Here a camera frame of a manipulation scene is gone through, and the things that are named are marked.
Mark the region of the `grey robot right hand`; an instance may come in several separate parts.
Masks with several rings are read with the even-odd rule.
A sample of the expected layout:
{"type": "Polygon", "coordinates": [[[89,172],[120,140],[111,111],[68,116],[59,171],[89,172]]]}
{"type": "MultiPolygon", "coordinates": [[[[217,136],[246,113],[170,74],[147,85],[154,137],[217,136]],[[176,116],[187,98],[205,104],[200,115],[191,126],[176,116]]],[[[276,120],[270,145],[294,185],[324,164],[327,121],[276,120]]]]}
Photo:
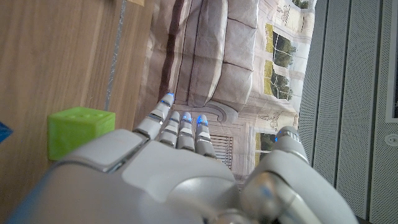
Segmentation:
{"type": "Polygon", "coordinates": [[[166,94],[133,130],[70,152],[9,223],[356,223],[344,198],[285,126],[240,187],[216,157],[204,115],[172,110],[166,94]]]}

